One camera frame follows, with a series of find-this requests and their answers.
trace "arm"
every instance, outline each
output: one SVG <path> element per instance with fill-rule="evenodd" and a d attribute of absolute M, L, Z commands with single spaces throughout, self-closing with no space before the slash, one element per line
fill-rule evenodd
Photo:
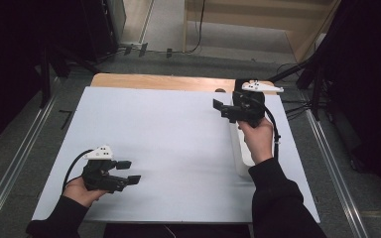
<path fill-rule="evenodd" d="M 272 124 L 263 118 L 257 128 L 245 122 L 239 122 L 239 127 L 255 162 L 249 169 L 256 186 L 252 200 L 255 237 L 325 237 L 303 205 L 299 187 L 272 157 Z"/>
<path fill-rule="evenodd" d="M 67 184 L 48 219 L 31 221 L 26 232 L 34 238 L 79 237 L 77 229 L 88 207 L 105 193 L 103 190 L 87 190 L 82 178 L 76 178 Z"/>

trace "metal rail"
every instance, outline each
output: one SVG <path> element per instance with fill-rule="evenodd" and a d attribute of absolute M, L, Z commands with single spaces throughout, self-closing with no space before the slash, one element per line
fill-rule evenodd
<path fill-rule="evenodd" d="M 50 98 L 49 102 L 45 105 L 45 107 L 39 110 L 35 120 L 32 123 L 32 126 L 27 132 L 26 137 L 21 143 L 21 146 L 19 147 L 14 158 L 12 159 L 11 165 L 8 167 L 5 175 L 2 177 L 0 181 L 0 211 L 18 175 L 20 174 L 23 165 L 25 164 L 31 149 L 33 148 L 37 140 L 38 135 L 40 134 L 46 120 L 48 119 L 48 116 L 55 104 L 55 98 L 60 87 L 60 79 L 55 78 L 55 81 L 53 83 L 54 94 Z"/>
<path fill-rule="evenodd" d="M 303 100 L 306 100 L 306 97 L 302 93 L 301 97 Z M 315 116 L 311 110 L 307 110 L 307 116 L 354 237 L 369 237 L 366 227 L 361 219 L 360 212 L 358 211 L 354 199 L 349 192 L 348 186 L 345 183 L 341 171 L 339 170 L 338 164 L 336 163 L 335 157 L 333 156 L 320 122 L 315 119 Z"/>

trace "wooden surface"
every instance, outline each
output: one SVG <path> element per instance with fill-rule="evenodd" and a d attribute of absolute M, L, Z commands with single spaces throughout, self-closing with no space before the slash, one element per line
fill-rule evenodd
<path fill-rule="evenodd" d="M 340 0 L 206 0 L 203 21 L 236 26 L 286 30 L 296 61 L 307 57 L 321 33 L 330 24 Z M 184 48 L 187 21 L 200 21 L 202 0 L 186 0 Z"/>
<path fill-rule="evenodd" d="M 273 85 L 273 83 L 269 81 L 262 82 L 268 85 Z M 215 91 L 220 88 L 224 89 L 226 92 L 232 92 L 234 90 L 234 79 L 151 74 L 99 73 L 93 78 L 91 86 L 184 91 Z"/>

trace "gray floor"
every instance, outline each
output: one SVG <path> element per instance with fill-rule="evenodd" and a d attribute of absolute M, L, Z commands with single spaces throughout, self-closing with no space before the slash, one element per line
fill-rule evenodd
<path fill-rule="evenodd" d="M 176 29 L 169 35 L 166 32 L 169 28 L 166 23 L 163 24 L 165 20 L 162 17 L 166 15 L 164 12 L 168 11 L 171 13 L 169 15 L 171 19 L 175 16 L 179 18 L 180 12 L 166 9 L 166 6 L 175 6 L 175 4 L 163 3 L 166 3 L 166 0 L 155 1 L 144 38 L 145 42 L 149 43 L 149 49 L 154 51 L 181 46 L 178 44 L 177 37 L 167 37 L 176 36 L 177 28 L 181 26 L 177 24 Z M 129 56 L 119 54 L 98 67 L 113 73 L 268 78 L 277 72 L 282 63 L 294 62 L 289 46 L 280 31 L 258 29 L 260 32 L 257 32 L 258 30 L 251 28 L 207 26 L 217 29 L 208 31 L 213 32 L 212 35 L 204 34 L 201 42 L 202 50 L 195 56 L 174 55 L 171 59 L 166 59 L 164 55 L 154 53 L 147 53 L 142 58 L 139 58 L 137 53 Z M 223 31 L 221 29 L 226 29 L 224 31 L 230 34 L 227 35 L 227 41 L 219 37 L 220 32 Z M 264 47 L 256 44 L 258 38 L 262 38 Z M 26 237 L 25 227 L 32 217 L 38 201 L 37 197 L 43 189 L 68 128 L 66 126 L 62 129 L 66 113 L 61 113 L 60 110 L 74 111 L 83 89 L 90 84 L 93 77 L 90 72 L 78 66 L 72 66 L 71 70 L 69 78 L 61 78 L 61 86 L 54 91 L 55 103 L 49 117 L 0 210 L 0 237 Z M 292 75 L 277 83 L 278 86 L 285 87 L 285 92 L 281 94 L 283 100 L 300 100 L 300 92 L 295 87 L 296 80 L 297 76 Z M 33 98 L 0 137 L 0 180 L 39 113 L 40 97 L 39 93 Z M 294 103 L 284 105 L 286 108 L 299 106 Z M 335 128 L 326 120 L 323 111 L 320 112 L 320 124 L 370 237 L 381 237 L 381 179 L 371 174 L 359 174 L 351 168 L 348 154 Z M 312 193 L 317 201 L 320 226 L 329 237 L 354 237 L 307 114 L 303 113 L 290 120 L 290 126 Z M 80 227 L 81 237 L 100 237 L 103 229 L 104 224 L 83 223 Z"/>

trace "black stand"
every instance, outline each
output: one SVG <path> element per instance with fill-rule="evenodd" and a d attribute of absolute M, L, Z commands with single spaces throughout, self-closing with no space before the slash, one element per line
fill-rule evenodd
<path fill-rule="evenodd" d="M 313 64 L 313 58 L 314 58 L 315 55 L 311 56 L 309 59 L 306 59 L 305 61 L 273 76 L 273 77 L 270 77 L 267 79 L 267 81 L 270 81 L 270 82 L 277 82 L 281 79 L 284 79 L 285 77 L 287 76 L 290 76 L 291 74 L 293 73 L 296 73 L 302 69 L 305 69 L 307 67 L 310 67 L 312 66 Z M 317 121 L 319 120 L 318 118 L 318 104 L 319 104 L 319 98 L 320 98 L 320 89 L 321 89 L 321 86 L 322 86 L 322 81 L 323 81 L 323 70 L 322 68 L 320 67 L 317 72 L 315 73 L 315 75 L 312 77 L 310 76 L 309 78 L 313 78 L 314 79 L 314 82 L 315 82 L 315 87 L 314 87 L 314 94 L 313 94 L 313 97 L 312 97 L 312 112 L 315 116 L 315 118 L 317 119 Z M 312 81 L 306 81 L 304 80 L 303 81 L 305 84 L 303 85 L 300 85 L 297 83 L 297 86 L 298 88 L 308 88 L 308 86 L 312 83 Z"/>
<path fill-rule="evenodd" d="M 42 42 L 40 49 L 40 65 L 41 65 L 41 80 L 42 80 L 42 102 L 40 108 L 45 107 L 51 98 L 51 77 L 49 73 L 49 63 L 54 68 L 57 76 L 68 77 L 69 76 L 69 67 L 66 65 L 64 59 L 70 59 L 88 69 L 93 74 L 98 74 L 101 71 L 81 59 L 74 53 L 68 51 L 67 49 Z"/>

